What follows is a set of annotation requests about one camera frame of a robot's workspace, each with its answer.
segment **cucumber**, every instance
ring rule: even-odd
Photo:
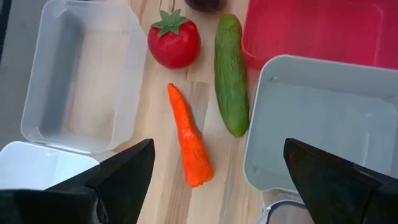
[[[215,88],[218,108],[228,131],[241,137],[249,127],[246,68],[241,51],[242,27],[233,14],[224,15],[215,40]]]

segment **wooden surface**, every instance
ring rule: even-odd
[[[201,34],[200,58],[189,68],[170,71],[148,53],[141,88],[136,128],[132,139],[118,150],[153,138],[156,160],[150,187],[141,210],[141,224],[161,223],[254,223],[259,215],[260,192],[249,186],[243,174],[246,135],[234,138],[225,128],[218,111],[214,88],[214,39],[219,18],[237,15],[242,25],[248,0],[228,0],[224,11],[204,14],[191,10],[183,0],[126,0],[148,32],[160,19],[159,11],[181,9]],[[252,102],[256,74],[248,74]],[[177,132],[167,96],[167,84],[174,83],[189,101],[202,132],[215,176],[211,182],[191,189],[183,176]]]

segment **red plastic container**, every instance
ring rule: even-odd
[[[250,0],[242,51],[256,69],[281,54],[398,69],[398,1]]]

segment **carrot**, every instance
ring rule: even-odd
[[[198,187],[213,178],[213,168],[191,117],[188,103],[172,83],[169,83],[167,89],[177,124],[185,180],[189,186]]]

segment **tomato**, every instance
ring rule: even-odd
[[[167,14],[154,23],[148,33],[149,50],[160,64],[169,68],[183,68],[192,64],[200,53],[200,35],[196,25],[180,16],[180,10]]]

